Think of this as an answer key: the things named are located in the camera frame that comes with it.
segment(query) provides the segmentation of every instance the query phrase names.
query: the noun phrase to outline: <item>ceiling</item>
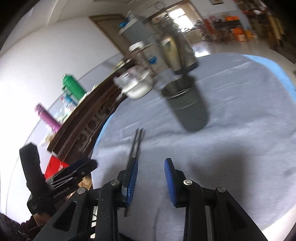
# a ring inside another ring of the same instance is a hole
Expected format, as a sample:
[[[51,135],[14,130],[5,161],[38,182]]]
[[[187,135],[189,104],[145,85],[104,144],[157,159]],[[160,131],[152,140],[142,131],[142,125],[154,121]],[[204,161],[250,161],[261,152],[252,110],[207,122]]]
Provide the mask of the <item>ceiling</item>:
[[[40,0],[14,27],[0,50],[0,57],[30,33],[59,21],[94,15],[126,14],[129,10],[127,0]]]

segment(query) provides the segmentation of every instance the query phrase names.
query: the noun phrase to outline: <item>window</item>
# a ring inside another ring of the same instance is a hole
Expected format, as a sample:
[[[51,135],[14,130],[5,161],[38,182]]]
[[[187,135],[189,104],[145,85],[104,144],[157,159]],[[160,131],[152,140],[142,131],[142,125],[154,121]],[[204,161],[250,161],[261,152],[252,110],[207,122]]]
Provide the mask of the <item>window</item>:
[[[194,27],[190,19],[185,15],[185,12],[181,8],[171,11],[169,16],[177,25],[179,25],[181,32],[185,32],[186,30]]]

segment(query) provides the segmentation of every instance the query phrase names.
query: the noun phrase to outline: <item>person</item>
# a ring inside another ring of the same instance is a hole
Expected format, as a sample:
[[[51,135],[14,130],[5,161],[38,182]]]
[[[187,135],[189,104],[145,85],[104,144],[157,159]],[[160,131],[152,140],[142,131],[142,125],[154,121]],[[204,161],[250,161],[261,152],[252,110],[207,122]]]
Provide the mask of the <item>person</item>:
[[[36,213],[28,221],[19,224],[0,213],[0,240],[32,241],[50,218],[51,216],[47,213]]]

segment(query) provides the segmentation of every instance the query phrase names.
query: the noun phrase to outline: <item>picture frame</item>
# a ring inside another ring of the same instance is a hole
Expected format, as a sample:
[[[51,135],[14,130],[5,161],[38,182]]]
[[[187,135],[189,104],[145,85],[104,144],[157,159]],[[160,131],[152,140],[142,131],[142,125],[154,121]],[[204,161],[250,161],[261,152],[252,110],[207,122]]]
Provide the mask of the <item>picture frame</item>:
[[[213,5],[224,3],[222,0],[209,0]]]

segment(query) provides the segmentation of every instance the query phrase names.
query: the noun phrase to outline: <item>wooden sideboard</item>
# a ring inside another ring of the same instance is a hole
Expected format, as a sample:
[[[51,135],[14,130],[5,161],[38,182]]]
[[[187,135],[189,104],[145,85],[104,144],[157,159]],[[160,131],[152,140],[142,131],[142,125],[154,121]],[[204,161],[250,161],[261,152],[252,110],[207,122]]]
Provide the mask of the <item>wooden sideboard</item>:
[[[134,65],[128,62],[99,84],[68,117],[47,150],[68,164],[88,156],[106,121],[126,99],[125,95],[121,96],[113,78]]]

